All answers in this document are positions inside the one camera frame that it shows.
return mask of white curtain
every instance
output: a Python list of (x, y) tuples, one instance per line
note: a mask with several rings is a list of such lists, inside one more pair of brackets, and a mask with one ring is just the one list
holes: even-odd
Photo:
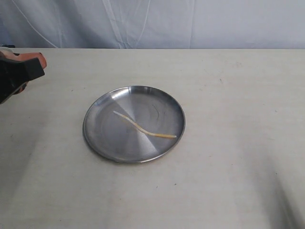
[(303, 0), (2, 0), (17, 47), (305, 48)]

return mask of white table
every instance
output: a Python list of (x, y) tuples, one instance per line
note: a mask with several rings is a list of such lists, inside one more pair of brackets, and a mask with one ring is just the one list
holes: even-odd
[[(16, 51), (48, 67), (0, 105), (3, 228), (266, 229), (273, 177), (305, 212), (305, 51)], [(116, 164), (84, 143), (89, 106), (127, 85), (185, 111), (183, 138), (158, 160)]]

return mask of stainless steel plate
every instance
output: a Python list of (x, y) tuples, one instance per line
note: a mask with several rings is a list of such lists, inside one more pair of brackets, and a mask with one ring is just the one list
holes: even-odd
[[(126, 118), (146, 131), (176, 137), (148, 135)], [(152, 87), (130, 86), (94, 102), (85, 116), (83, 134), (88, 145), (101, 156), (135, 163), (166, 154), (179, 142), (184, 127), (183, 110), (169, 94)]]

